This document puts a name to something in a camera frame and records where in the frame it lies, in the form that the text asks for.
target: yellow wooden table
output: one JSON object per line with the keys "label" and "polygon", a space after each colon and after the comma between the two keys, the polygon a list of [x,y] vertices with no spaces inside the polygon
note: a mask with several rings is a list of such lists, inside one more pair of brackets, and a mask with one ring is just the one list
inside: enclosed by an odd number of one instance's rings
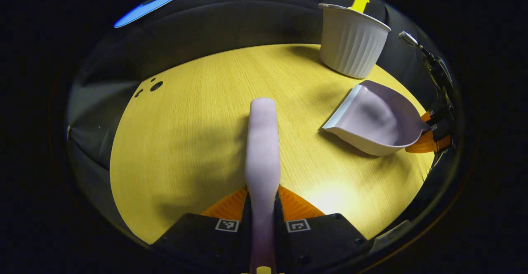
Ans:
{"label": "yellow wooden table", "polygon": [[[367,79],[425,112],[380,67]],[[151,244],[184,213],[201,213],[243,187],[249,105],[269,97],[277,103],[281,184],[372,238],[415,197],[433,154],[374,157],[319,130],[361,81],[324,66],[319,45],[305,44],[221,52],[143,81],[113,142],[111,187],[121,216]]]}

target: dustpan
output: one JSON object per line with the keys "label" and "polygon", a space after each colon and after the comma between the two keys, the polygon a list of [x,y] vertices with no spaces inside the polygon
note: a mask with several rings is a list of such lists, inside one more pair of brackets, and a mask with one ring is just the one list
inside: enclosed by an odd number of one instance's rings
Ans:
{"label": "dustpan", "polygon": [[403,95],[366,80],[354,87],[323,129],[363,152],[385,156],[414,144],[431,128]]}

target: brush handle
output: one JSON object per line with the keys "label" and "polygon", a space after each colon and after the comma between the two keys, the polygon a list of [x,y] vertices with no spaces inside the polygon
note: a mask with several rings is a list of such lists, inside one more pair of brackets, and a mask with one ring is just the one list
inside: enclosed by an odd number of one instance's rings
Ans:
{"label": "brush handle", "polygon": [[266,266],[275,273],[273,248],[273,208],[281,181],[281,156],[277,109],[272,99],[251,102],[245,181],[251,197],[252,248],[251,273]]}

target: blue light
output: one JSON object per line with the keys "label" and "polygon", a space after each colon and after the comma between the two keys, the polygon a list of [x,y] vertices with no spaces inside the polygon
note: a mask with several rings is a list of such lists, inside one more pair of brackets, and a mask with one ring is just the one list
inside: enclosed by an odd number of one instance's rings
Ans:
{"label": "blue light", "polygon": [[113,25],[113,27],[120,28],[121,26],[125,26],[126,24],[129,24],[130,22],[149,14],[150,12],[154,11],[155,9],[158,9],[159,7],[165,5],[170,1],[172,0],[155,0],[146,5],[139,5],[135,9],[130,11],[128,14],[123,16],[121,19],[119,19]]}

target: wood grain surface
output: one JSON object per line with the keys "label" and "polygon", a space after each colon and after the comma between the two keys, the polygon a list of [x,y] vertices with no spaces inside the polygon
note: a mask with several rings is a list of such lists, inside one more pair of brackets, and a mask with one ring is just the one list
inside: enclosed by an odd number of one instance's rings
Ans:
{"label": "wood grain surface", "polygon": [[[425,112],[380,67],[366,79]],[[277,103],[281,184],[372,238],[409,205],[434,156],[370,156],[320,131],[361,81],[326,67],[319,45],[306,44],[221,52],[143,81],[113,142],[111,188],[121,216],[151,244],[184,213],[201,213],[243,187],[249,105],[269,97]]]}

